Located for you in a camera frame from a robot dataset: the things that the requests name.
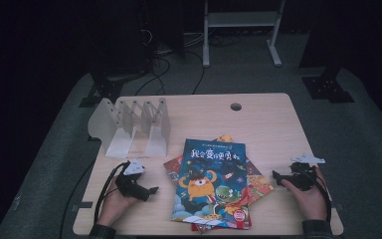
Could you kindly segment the person's left hand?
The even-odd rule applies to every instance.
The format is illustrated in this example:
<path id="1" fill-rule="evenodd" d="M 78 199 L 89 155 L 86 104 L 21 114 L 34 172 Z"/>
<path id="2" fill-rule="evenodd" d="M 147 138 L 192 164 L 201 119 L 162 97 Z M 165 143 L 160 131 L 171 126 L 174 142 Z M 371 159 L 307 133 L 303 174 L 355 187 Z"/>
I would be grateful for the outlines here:
<path id="1" fill-rule="evenodd" d="M 128 208 L 137 202 L 136 198 L 125 197 L 119 192 L 115 184 L 116 180 L 117 177 L 115 176 L 110 183 L 108 188 L 109 194 L 103 201 L 100 215 L 96 221 L 98 225 L 111 227 L 114 222 L 122 217 Z"/>

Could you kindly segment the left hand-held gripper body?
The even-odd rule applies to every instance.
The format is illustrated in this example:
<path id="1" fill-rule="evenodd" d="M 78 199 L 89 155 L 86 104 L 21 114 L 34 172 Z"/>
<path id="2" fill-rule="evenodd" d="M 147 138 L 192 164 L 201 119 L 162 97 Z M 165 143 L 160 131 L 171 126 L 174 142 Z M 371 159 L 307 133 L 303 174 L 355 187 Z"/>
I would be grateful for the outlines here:
<path id="1" fill-rule="evenodd" d="M 134 197 L 142 201 L 149 198 L 149 190 L 137 183 L 143 172 L 144 166 L 137 159 L 127 161 L 122 165 L 115 184 L 123 196 Z"/>

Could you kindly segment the white metal stand frame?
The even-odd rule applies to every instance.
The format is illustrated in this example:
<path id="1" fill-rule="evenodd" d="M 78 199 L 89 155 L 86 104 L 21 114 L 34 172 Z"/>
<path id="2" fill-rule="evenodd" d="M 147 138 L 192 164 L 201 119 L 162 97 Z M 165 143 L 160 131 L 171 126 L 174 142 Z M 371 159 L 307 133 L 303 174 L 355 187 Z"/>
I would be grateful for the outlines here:
<path id="1" fill-rule="evenodd" d="M 273 33 L 267 39 L 267 46 L 271 54 L 273 63 L 280 67 L 283 63 L 276 48 L 276 40 L 279 33 L 286 0 L 280 0 L 277 11 L 269 12 L 220 12 L 211 13 L 209 11 L 208 0 L 204 5 L 204 28 L 202 65 L 210 66 L 209 30 L 212 28 L 246 28 L 246 27 L 272 27 Z"/>

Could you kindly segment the person's right hand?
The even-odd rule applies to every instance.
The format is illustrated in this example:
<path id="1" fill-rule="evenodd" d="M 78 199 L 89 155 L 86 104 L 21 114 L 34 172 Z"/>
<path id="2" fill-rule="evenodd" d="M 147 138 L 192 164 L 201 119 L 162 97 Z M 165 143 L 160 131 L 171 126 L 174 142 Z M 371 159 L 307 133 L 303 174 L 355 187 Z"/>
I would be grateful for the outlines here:
<path id="1" fill-rule="evenodd" d="M 301 191 L 291 182 L 283 180 L 283 186 L 288 189 L 297 202 L 299 211 L 305 220 L 322 220 L 325 221 L 328 216 L 327 203 L 324 199 L 326 191 L 325 179 L 318 167 L 315 168 L 317 175 L 317 183 L 319 187 L 314 186 L 307 191 Z"/>

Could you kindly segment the black stand with square base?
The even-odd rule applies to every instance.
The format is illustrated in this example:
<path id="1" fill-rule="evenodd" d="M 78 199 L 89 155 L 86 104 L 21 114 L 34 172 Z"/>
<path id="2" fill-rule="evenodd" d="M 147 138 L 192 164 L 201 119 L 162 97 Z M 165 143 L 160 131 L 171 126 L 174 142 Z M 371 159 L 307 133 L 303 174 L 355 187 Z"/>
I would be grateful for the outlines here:
<path id="1" fill-rule="evenodd" d="M 325 67 L 319 76 L 302 78 L 314 100 L 329 100 L 333 104 L 354 102 L 336 80 L 347 57 L 346 30 L 339 17 L 339 0 L 322 0 L 299 64 L 301 68 Z"/>

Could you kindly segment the clear acrylic book rack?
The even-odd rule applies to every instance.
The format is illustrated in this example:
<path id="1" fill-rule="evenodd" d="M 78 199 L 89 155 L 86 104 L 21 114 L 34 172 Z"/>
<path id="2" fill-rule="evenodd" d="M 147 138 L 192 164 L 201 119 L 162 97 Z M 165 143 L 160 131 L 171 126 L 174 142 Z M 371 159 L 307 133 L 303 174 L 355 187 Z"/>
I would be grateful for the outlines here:
<path id="1" fill-rule="evenodd" d="M 114 104 L 103 98 L 89 119 L 88 130 L 101 141 L 108 157 L 127 158 L 138 132 L 146 137 L 147 156 L 166 156 L 171 130 L 167 101 L 140 103 L 118 98 Z"/>

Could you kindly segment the blue monster picture book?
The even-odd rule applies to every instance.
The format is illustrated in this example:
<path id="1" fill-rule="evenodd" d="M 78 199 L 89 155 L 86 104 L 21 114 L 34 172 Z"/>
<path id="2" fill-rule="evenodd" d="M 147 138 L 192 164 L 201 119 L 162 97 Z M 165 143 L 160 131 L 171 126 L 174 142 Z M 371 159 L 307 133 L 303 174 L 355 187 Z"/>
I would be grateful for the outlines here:
<path id="1" fill-rule="evenodd" d="M 249 229 L 246 146 L 186 139 L 171 218 L 184 223 Z"/>

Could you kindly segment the red picture book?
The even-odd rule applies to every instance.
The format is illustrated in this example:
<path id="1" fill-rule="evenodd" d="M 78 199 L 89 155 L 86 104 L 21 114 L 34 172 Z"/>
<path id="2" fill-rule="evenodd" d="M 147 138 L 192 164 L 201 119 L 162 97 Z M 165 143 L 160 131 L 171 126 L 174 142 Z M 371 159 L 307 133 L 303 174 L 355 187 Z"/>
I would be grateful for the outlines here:
<path id="1" fill-rule="evenodd" d="M 215 229 L 239 229 L 239 230 L 249 230 L 252 226 L 251 222 L 243 223 L 221 223 L 220 225 L 209 225 L 209 224 L 198 224 L 192 223 L 191 230 L 198 231 L 200 233 L 205 233 L 209 230 Z"/>

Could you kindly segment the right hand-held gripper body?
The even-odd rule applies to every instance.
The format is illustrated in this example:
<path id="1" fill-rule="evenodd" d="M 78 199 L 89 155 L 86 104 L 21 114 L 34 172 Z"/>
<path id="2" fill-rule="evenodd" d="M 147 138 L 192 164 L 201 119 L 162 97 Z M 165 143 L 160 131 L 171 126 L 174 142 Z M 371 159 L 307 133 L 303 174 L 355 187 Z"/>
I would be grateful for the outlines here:
<path id="1" fill-rule="evenodd" d="M 301 156 L 292 157 L 290 161 L 291 177 L 289 181 L 302 191 L 310 190 L 317 178 L 314 167 L 319 163 L 325 163 L 325 159 L 303 153 Z"/>

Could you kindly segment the light blue animal picture book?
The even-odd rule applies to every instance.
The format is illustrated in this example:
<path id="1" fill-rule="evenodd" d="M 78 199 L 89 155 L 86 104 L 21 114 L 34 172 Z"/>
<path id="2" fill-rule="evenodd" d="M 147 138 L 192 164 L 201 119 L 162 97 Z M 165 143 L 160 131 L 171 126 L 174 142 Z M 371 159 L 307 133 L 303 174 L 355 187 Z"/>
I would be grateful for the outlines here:
<path id="1" fill-rule="evenodd" d="M 176 204 L 186 210 L 247 207 L 273 191 L 245 150 L 226 134 L 214 140 L 187 139 L 183 154 L 164 163 Z"/>

